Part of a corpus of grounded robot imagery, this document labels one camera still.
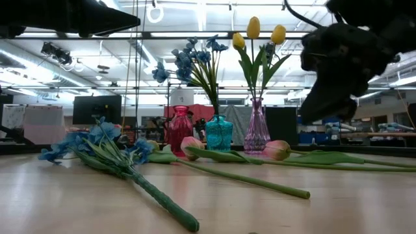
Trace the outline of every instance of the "red glass vase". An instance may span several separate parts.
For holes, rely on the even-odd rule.
[[[181,150],[181,143],[185,137],[192,137],[194,131],[192,130],[192,122],[189,120],[187,114],[189,107],[175,106],[175,116],[169,123],[169,138],[168,143],[171,145],[172,152],[178,157],[184,157],[185,154]]]

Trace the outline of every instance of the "gray cloth backdrop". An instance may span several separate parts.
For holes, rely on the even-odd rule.
[[[234,124],[233,143],[235,146],[244,145],[244,137],[250,124],[252,107],[236,107],[233,105],[220,107],[220,114],[226,116],[226,121]]]

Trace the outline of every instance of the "black computer monitor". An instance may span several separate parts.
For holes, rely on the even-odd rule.
[[[106,122],[121,124],[122,97],[75,97],[72,124],[95,124],[96,119],[100,119],[102,116],[105,116]]]

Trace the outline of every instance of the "pink tulip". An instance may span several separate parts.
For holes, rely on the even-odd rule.
[[[187,156],[188,160],[190,161],[195,161],[199,157],[193,154],[192,152],[190,152],[189,150],[185,149],[186,147],[189,147],[189,146],[198,148],[198,149],[205,149],[205,146],[203,145],[203,143],[199,141],[198,139],[192,136],[185,137],[181,143],[181,150],[183,151],[183,153],[185,153],[185,156]]]
[[[275,140],[266,144],[263,154],[277,161],[282,161],[291,155],[291,146],[284,140]]]

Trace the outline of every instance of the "wooden table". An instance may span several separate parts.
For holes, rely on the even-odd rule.
[[[364,156],[413,163],[413,159]],[[311,192],[303,200],[187,168],[138,169],[200,221],[203,234],[401,234],[416,230],[416,174],[272,165],[215,167]],[[0,157],[1,234],[187,233],[141,188],[78,159],[62,166],[34,155]]]

